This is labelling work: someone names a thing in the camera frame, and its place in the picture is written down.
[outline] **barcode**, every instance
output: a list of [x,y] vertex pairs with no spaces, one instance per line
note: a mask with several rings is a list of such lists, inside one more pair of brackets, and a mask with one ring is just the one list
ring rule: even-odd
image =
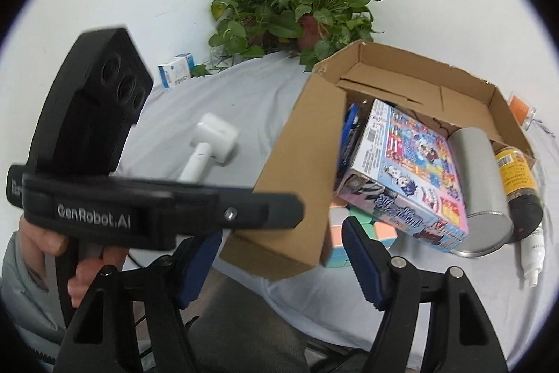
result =
[[373,130],[372,128],[370,128],[369,133],[367,134],[367,141],[371,141],[374,144],[376,138],[377,138],[377,130]]
[[497,160],[497,164],[499,165],[499,167],[503,167],[505,165],[508,165],[509,163],[512,163],[513,161],[514,159],[512,155],[505,155],[504,157],[501,157]]

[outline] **human hand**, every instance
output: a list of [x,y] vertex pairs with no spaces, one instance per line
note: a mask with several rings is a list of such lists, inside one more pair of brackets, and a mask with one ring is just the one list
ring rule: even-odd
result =
[[72,306],[79,307],[83,297],[99,270],[107,264],[112,264],[122,271],[122,266],[128,254],[127,248],[106,246],[101,258],[89,258],[81,261],[75,269],[75,277],[68,280],[68,294],[72,298]]
[[[36,227],[22,215],[18,241],[27,267],[36,275],[36,278],[46,284],[45,254],[51,256],[63,254],[68,247],[68,238],[57,232]],[[127,248],[106,246],[101,258],[89,258],[81,261],[76,267],[75,277],[68,281],[68,293],[72,298],[72,306],[77,308],[82,302],[101,267],[112,264],[121,271],[127,254]]]

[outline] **yellow label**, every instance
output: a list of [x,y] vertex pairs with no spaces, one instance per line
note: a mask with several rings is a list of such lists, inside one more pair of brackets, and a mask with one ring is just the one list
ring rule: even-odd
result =
[[536,181],[532,177],[526,158],[515,149],[505,149],[496,157],[505,193],[510,194],[521,188],[537,190]]

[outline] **white bottle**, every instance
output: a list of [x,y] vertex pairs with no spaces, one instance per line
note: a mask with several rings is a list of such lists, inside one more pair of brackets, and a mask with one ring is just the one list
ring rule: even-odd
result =
[[521,263],[529,288],[538,284],[538,275],[543,269],[545,256],[543,229],[542,224],[539,224],[533,233],[521,240]]

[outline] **black handheld device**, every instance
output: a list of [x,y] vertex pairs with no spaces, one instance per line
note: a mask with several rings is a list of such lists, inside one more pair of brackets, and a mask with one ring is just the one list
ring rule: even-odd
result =
[[74,314],[68,280],[104,245],[170,250],[177,234],[293,228],[303,218],[291,194],[110,176],[152,87],[126,29],[83,33],[48,93],[27,163],[9,169],[10,203],[30,223],[69,236],[62,256],[45,259],[62,327]]
[[[24,173],[73,176],[114,171],[152,87],[153,80],[126,29],[81,34],[46,97],[27,163],[12,165],[8,172],[8,201],[23,208],[33,223],[22,199]],[[66,286],[75,266],[101,251],[100,246],[70,238],[62,256],[45,259],[52,310],[59,324],[67,325],[73,314]]]

